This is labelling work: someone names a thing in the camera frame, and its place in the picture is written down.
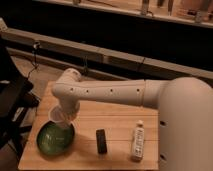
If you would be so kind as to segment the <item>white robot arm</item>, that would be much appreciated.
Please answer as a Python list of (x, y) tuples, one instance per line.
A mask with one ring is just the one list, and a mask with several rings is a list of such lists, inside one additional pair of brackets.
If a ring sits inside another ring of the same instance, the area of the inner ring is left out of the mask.
[(198, 78), (83, 81), (68, 68), (52, 94), (71, 116), (81, 100), (156, 108), (160, 171), (213, 171), (213, 87)]

